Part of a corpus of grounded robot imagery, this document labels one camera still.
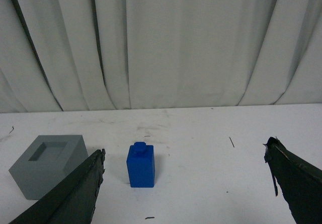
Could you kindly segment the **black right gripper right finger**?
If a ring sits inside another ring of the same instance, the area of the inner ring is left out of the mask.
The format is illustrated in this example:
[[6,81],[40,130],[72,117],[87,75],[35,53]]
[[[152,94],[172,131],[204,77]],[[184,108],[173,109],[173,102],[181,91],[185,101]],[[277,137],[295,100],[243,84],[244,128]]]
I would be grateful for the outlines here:
[[296,223],[321,223],[321,169],[287,150],[277,138],[270,137],[264,146],[275,195],[279,185]]

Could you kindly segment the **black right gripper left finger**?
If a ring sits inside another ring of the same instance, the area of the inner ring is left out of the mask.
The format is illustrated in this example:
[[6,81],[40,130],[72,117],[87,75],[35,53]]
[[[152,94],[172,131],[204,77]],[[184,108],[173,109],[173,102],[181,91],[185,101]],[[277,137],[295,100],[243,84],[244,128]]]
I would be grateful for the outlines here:
[[96,150],[11,223],[91,223],[103,182],[105,150]]

